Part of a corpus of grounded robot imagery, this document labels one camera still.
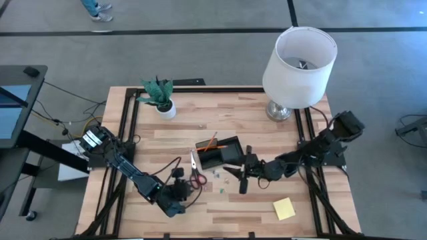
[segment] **gray carpet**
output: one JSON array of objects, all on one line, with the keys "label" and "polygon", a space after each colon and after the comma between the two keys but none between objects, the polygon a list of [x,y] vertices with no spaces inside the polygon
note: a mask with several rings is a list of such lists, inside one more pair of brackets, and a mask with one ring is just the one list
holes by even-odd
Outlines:
[{"label": "gray carpet", "polygon": [[[0,18],[0,31],[76,31],[96,29],[171,29],[208,27],[288,27],[286,1],[115,1],[114,22],[92,23],[79,0],[12,0]],[[24,16],[34,6],[33,20]],[[295,0],[300,25],[314,27],[422,26],[423,1]],[[64,18],[58,12],[66,12]],[[134,8],[141,9],[139,14]],[[153,17],[150,10],[161,14]],[[0,64],[44,64],[46,81],[96,101],[113,85],[139,85],[139,78],[203,77],[208,85],[260,85],[278,34],[152,35],[97,37],[0,37]],[[397,138],[400,116],[427,113],[427,33],[331,33],[338,44],[327,94],[332,113],[352,110],[366,125],[346,152],[350,185],[362,230],[367,235],[425,239],[427,151]],[[91,104],[50,86],[39,100],[50,114],[82,119]],[[409,123],[416,118],[407,118]],[[83,126],[73,124],[78,133]],[[60,129],[31,117],[27,129],[60,139]],[[412,142],[417,135],[409,135]],[[73,233],[84,194],[84,181],[36,193],[39,218],[26,222],[17,213],[27,181],[18,184],[0,224],[0,239],[48,239]]]}]

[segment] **silver lamp base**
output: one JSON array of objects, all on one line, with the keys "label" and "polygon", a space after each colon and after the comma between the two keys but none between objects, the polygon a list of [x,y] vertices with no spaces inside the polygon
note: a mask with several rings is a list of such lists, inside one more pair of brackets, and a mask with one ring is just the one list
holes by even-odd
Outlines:
[{"label": "silver lamp base", "polygon": [[292,110],[270,101],[266,107],[266,113],[272,121],[281,122],[285,121],[291,115]]}]

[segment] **yellow sticky note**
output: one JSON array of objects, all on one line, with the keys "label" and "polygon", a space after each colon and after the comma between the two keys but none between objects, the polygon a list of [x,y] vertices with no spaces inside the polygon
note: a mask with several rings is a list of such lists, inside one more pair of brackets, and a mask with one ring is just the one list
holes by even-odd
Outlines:
[{"label": "yellow sticky note", "polygon": [[289,197],[276,201],[273,205],[280,221],[295,216],[294,207],[292,207],[291,199]]}]

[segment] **white lampshade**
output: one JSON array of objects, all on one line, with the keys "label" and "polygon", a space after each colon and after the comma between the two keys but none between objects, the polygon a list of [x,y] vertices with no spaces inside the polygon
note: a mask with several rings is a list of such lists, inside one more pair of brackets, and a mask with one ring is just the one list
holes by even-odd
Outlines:
[{"label": "white lampshade", "polygon": [[[282,107],[302,109],[316,104],[325,93],[337,52],[327,33],[313,27],[289,28],[276,41],[262,78],[264,91]],[[292,60],[297,64],[290,65]],[[313,67],[298,69],[298,61]]]}]

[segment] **desk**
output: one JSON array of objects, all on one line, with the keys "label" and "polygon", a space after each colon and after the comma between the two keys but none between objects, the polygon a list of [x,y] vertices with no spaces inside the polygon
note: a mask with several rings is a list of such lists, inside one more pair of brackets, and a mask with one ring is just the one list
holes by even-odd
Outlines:
[{"label": "desk", "polygon": [[[126,87],[110,89],[103,116],[103,126],[115,134],[119,130],[125,92]],[[270,121],[265,114],[269,99],[264,93],[174,93],[172,99],[177,115],[171,121],[161,120],[154,107],[139,105],[135,133],[141,136],[141,141],[136,145],[134,163],[142,171],[152,173],[182,156],[181,167],[188,177],[191,173],[189,149],[209,139],[215,131],[218,139],[237,135],[243,148],[251,145],[252,152],[267,161],[296,148],[299,138],[295,116],[282,123]],[[330,117],[326,97],[316,107]],[[308,136],[304,111],[301,114]],[[326,127],[319,113],[313,111],[312,119],[316,132]],[[94,169],[90,173],[76,233],[84,231],[93,221],[104,171]],[[164,171],[158,176],[166,179],[169,173]],[[127,181],[119,237],[163,237],[164,233],[170,233],[171,237],[247,237],[250,231],[257,237],[316,236],[308,188],[298,174],[271,182],[265,190],[251,178],[248,194],[240,195],[238,180],[222,169],[218,169],[218,173],[220,177],[216,178],[212,172],[205,171],[207,189],[186,214],[173,218],[147,203],[133,183]],[[324,167],[324,173],[332,205],[353,230],[360,231],[346,176],[336,167]],[[278,221],[272,203],[285,197],[291,199],[296,216]],[[320,204],[319,208],[325,219]],[[113,209],[107,233],[111,233],[114,213]],[[322,225],[326,232],[326,221],[322,221]]]},{"label": "desk", "polygon": [[[22,108],[11,138],[0,139],[0,220],[5,214],[20,174],[23,173],[35,177],[39,170],[43,169],[40,166],[41,162],[38,165],[25,162],[30,151],[54,159],[74,169],[87,171],[86,160],[80,159],[62,148],[24,130],[24,126],[47,72],[46,66],[32,66],[39,71],[39,74],[36,77],[30,77],[23,72],[26,67],[25,65],[0,65],[0,86],[31,85],[25,100],[28,106]],[[36,190],[36,187],[33,186],[34,182],[34,180],[31,182],[27,195],[24,198],[23,206],[19,213],[20,216],[26,216],[29,211]]]}]

